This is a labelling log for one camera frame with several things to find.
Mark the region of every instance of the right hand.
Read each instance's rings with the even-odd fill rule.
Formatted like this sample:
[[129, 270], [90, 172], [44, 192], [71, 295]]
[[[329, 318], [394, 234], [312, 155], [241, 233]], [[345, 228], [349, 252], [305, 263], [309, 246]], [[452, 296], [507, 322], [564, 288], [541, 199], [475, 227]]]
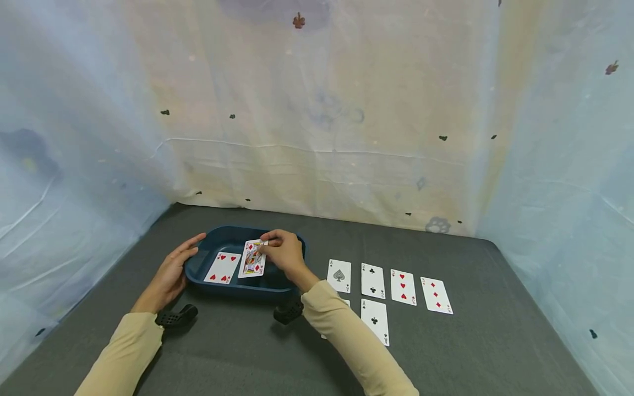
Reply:
[[260, 239], [269, 241], [268, 245], [260, 246], [260, 252], [266, 254], [284, 273], [295, 272], [306, 266], [302, 256], [302, 243], [297, 235], [274, 229], [263, 234]]
[[260, 239], [269, 241], [269, 244], [260, 246], [259, 251], [267, 255], [301, 291], [307, 292], [319, 281], [304, 263], [302, 243], [297, 235], [274, 229], [263, 234]]

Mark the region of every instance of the beige sleeve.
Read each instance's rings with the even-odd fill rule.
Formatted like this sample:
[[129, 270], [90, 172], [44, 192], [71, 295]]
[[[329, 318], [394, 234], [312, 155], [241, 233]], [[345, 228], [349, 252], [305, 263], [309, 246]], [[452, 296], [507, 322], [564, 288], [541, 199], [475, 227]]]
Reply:
[[367, 396], [418, 396], [407, 375], [327, 281], [302, 296], [304, 317], [339, 351]]
[[125, 315], [75, 396], [131, 396], [161, 346], [163, 328], [154, 323], [156, 317]]

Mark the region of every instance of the black suit symbol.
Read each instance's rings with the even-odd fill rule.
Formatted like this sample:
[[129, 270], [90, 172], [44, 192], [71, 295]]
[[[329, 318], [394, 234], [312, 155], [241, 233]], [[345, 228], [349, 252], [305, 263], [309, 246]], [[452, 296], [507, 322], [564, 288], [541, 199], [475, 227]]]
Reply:
[[337, 282], [341, 282], [341, 279], [346, 278], [346, 276], [344, 275], [343, 272], [341, 272], [340, 269], [338, 269], [337, 272], [335, 272], [332, 277], [335, 278]]

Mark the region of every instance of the blue plastic tray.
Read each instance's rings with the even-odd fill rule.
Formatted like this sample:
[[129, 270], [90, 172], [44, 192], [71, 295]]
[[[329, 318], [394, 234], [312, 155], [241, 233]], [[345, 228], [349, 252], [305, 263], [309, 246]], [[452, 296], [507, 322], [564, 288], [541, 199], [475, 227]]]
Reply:
[[[229, 284], [203, 281], [218, 252], [242, 254], [246, 241], [256, 240], [266, 232], [264, 229], [235, 226], [222, 226], [209, 231], [207, 237], [198, 244], [198, 253], [185, 263], [185, 274], [190, 283], [204, 292], [230, 297], [288, 300], [297, 293], [297, 288], [272, 262], [266, 263], [262, 276], [238, 279], [238, 264]], [[306, 257], [306, 242], [300, 236], [298, 238], [302, 242], [302, 255]]]

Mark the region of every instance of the hand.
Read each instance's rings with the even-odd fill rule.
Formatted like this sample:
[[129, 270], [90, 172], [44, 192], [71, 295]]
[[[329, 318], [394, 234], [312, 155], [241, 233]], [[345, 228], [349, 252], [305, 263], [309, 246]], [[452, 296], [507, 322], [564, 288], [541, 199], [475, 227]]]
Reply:
[[183, 264], [198, 252], [198, 248], [193, 246], [206, 236], [205, 233], [198, 234], [168, 254], [130, 312], [156, 314], [171, 303], [185, 289], [186, 278]]
[[260, 246], [259, 251], [266, 254], [277, 268], [284, 271], [288, 280], [303, 293], [319, 281], [304, 263], [302, 243], [297, 239], [297, 235], [282, 229], [274, 229], [263, 234], [260, 239], [269, 241], [269, 244]]

